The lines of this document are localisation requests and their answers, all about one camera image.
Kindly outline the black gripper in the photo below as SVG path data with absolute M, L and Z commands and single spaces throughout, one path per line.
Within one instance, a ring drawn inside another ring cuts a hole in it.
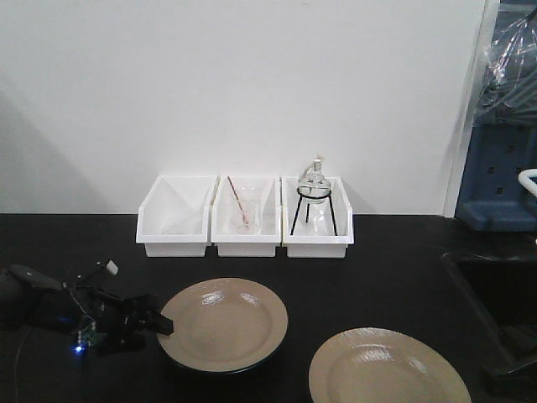
M 174 332 L 173 321 L 156 309 L 149 294 L 122 299 L 90 286 L 66 291 L 80 313 L 73 331 L 79 356 L 91 349 L 100 356 L 136 352 L 146 344 L 142 331 L 165 336 Z

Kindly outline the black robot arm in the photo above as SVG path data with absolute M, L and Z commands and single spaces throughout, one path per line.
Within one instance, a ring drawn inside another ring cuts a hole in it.
M 153 295 L 122 298 L 101 287 L 117 273 L 110 259 L 71 282 L 11 264 L 1 270 L 1 328 L 27 325 L 71 335 L 76 354 L 94 348 L 101 356 L 143 349 L 143 330 L 171 335 L 174 323 L 162 315 Z

